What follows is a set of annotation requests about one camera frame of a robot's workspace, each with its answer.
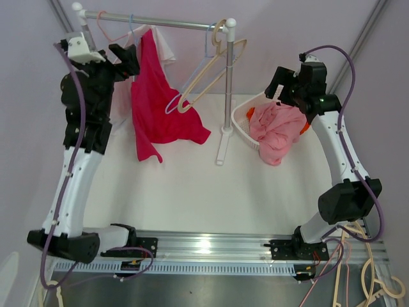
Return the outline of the blue plastic hanger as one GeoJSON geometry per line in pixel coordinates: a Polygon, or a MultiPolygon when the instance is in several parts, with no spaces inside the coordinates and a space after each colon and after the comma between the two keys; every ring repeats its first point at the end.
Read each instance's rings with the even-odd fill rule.
{"type": "Polygon", "coordinates": [[[206,30],[206,34],[204,37],[204,57],[201,60],[200,64],[198,64],[198,66],[195,68],[195,70],[193,71],[193,73],[190,75],[190,77],[187,79],[187,81],[185,82],[185,84],[181,87],[181,90],[179,91],[178,94],[176,94],[166,105],[166,108],[164,110],[166,115],[171,114],[173,111],[175,111],[177,109],[177,102],[178,99],[181,97],[181,95],[183,94],[183,90],[187,89],[187,86],[189,85],[189,82],[191,82],[193,80],[194,77],[196,77],[199,73],[199,69],[204,67],[204,64],[206,62],[207,59],[212,58],[212,56],[209,55],[208,53],[208,33],[210,32],[211,29],[213,29],[215,27],[216,23],[214,22],[213,24],[210,24],[206,30]]]}

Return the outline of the magenta t shirt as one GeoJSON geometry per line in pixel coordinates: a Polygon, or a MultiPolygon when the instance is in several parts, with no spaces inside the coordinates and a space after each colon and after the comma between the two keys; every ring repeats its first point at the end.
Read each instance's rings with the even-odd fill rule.
{"type": "Polygon", "coordinates": [[[163,162],[154,144],[176,140],[204,144],[210,131],[203,126],[198,112],[166,114],[166,106],[178,91],[170,87],[160,64],[153,32],[143,34],[140,42],[140,73],[131,85],[132,121],[135,130],[136,154],[139,161],[155,156],[163,162]]]}

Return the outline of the pink t shirt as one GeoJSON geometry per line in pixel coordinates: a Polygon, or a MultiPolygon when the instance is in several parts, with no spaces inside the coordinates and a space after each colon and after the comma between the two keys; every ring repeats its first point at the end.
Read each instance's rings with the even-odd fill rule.
{"type": "Polygon", "coordinates": [[[249,121],[250,136],[259,142],[259,156],[263,162],[278,166],[294,143],[307,119],[296,107],[278,106],[269,102],[255,107],[249,121]]]}

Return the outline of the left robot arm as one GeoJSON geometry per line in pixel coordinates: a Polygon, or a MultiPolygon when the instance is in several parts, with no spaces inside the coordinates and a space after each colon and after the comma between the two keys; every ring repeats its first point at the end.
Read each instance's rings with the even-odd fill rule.
{"type": "Polygon", "coordinates": [[[114,85],[139,74],[137,49],[110,44],[119,60],[112,63],[103,50],[96,53],[97,59],[74,61],[68,57],[66,40],[55,48],[69,69],[60,82],[66,118],[64,162],[49,213],[40,229],[29,231],[27,242],[45,256],[84,264],[112,248],[132,256],[138,242],[124,227],[86,231],[83,220],[91,183],[111,135],[114,85]]]}

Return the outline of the orange t shirt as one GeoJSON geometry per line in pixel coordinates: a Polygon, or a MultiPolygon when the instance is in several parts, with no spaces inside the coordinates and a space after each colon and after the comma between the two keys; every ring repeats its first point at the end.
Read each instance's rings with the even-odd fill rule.
{"type": "MultiPolygon", "coordinates": [[[[255,107],[250,107],[249,110],[246,112],[246,118],[248,119],[248,121],[251,120],[253,114],[254,114],[254,110],[255,107]]],[[[305,133],[310,127],[310,124],[308,122],[305,123],[303,129],[300,131],[300,135],[302,135],[303,133],[305,133]]]]}

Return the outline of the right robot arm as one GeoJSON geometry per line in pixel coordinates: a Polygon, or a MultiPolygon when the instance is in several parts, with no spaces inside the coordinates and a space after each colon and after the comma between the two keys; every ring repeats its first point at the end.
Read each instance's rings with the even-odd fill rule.
{"type": "Polygon", "coordinates": [[[290,239],[267,243],[273,260],[309,261],[314,254],[328,260],[325,239],[347,223],[366,217],[382,191],[380,180],[371,178],[360,165],[341,115],[341,103],[326,92],[326,78],[324,63],[305,61],[298,72],[278,67],[265,90],[267,98],[277,97],[306,116],[321,143],[332,180],[331,188],[318,198],[317,214],[298,226],[290,239]]]}

